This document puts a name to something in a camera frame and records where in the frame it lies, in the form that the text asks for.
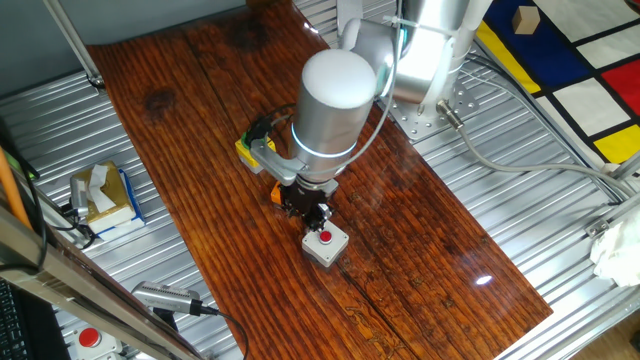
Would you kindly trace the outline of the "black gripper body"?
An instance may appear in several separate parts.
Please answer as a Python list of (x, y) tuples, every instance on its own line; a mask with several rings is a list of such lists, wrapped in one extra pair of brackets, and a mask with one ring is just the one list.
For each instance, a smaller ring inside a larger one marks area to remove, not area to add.
[(330, 195), (324, 190), (309, 189), (298, 182), (278, 185), (279, 206), (290, 213), (307, 216), (331, 216), (334, 208), (329, 204)]

